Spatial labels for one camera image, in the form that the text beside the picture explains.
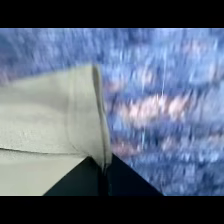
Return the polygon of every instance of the cloth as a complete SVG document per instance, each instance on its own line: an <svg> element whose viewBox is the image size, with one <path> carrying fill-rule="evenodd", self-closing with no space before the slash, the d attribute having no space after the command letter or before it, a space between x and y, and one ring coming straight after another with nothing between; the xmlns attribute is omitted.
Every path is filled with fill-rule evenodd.
<svg viewBox="0 0 224 224"><path fill-rule="evenodd" d="M87 156L110 163L101 91L91 65L0 88L0 194L43 194ZM48 184L33 188L38 182Z"/></svg>

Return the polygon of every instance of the black object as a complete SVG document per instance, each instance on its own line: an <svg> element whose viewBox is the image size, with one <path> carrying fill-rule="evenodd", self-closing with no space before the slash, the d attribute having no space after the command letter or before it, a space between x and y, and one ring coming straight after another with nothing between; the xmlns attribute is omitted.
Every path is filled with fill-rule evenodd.
<svg viewBox="0 0 224 224"><path fill-rule="evenodd" d="M155 188L113 155L102 169L87 157L44 196L162 196Z"/></svg>

